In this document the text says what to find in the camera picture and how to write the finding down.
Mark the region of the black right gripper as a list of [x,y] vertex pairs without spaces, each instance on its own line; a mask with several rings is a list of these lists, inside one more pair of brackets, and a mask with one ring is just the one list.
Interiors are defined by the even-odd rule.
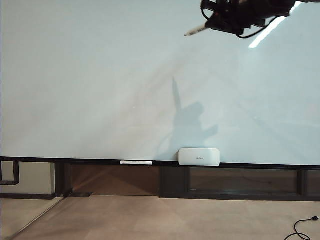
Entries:
[[207,29],[242,35],[251,26],[264,28],[263,0],[218,0],[219,11],[214,11],[206,22]]

